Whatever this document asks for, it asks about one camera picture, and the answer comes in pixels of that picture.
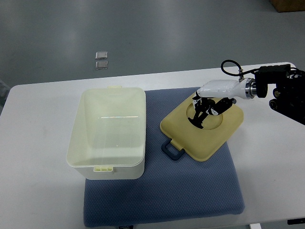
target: translucent container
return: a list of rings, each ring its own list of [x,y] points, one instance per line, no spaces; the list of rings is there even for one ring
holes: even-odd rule
[[[89,89],[81,95],[67,162],[87,179],[137,179],[144,172],[145,134],[141,88]]]

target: beige plastic lid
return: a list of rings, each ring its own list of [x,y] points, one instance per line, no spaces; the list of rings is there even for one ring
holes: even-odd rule
[[[220,115],[209,115],[203,121],[203,129],[190,123],[195,110],[193,94],[170,112],[160,123],[161,131],[168,136],[171,144],[182,149],[196,161],[209,159],[237,130],[244,120],[244,113],[236,105]]]

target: container handle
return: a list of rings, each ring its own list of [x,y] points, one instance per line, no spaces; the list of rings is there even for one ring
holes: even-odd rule
[[[185,153],[185,150],[182,149],[182,150],[180,150],[177,154],[174,154],[174,153],[170,152],[170,151],[166,148],[166,146],[167,146],[168,144],[170,144],[171,140],[172,140],[171,138],[169,138],[168,140],[166,140],[166,141],[161,145],[161,150],[162,150],[171,160],[177,161],[177,160],[179,160],[179,158],[181,158],[181,156]]]

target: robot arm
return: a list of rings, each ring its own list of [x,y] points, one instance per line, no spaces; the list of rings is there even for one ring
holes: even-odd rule
[[[233,62],[239,67],[238,74],[224,70],[226,62]],[[208,115],[220,115],[236,102],[234,97],[253,99],[255,96],[265,98],[268,84],[275,83],[275,99],[269,102],[270,107],[305,125],[305,72],[292,68],[289,64],[263,66],[243,73],[241,66],[231,60],[222,63],[224,73],[239,76],[239,80],[212,80],[199,88],[193,97],[194,118],[189,121],[198,128]],[[254,74],[253,78],[244,78],[245,74]],[[212,98],[221,98],[215,103]]]

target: black cable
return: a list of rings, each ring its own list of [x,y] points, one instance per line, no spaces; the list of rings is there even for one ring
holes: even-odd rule
[[[242,76],[242,75],[246,75],[248,73],[252,73],[254,74],[255,71],[258,70],[258,68],[255,68],[255,69],[252,69],[252,70],[249,70],[249,71],[246,71],[246,72],[243,72],[243,73],[239,73],[239,74],[234,74],[234,73],[229,73],[227,72],[225,69],[224,69],[224,64],[227,63],[227,62],[230,62],[230,63],[234,63],[238,68],[239,70],[242,70],[242,67],[240,66],[239,63],[237,63],[236,61],[233,61],[233,60],[225,60],[221,63],[221,70],[223,71],[223,73],[227,74],[227,75],[231,75],[231,76]]]

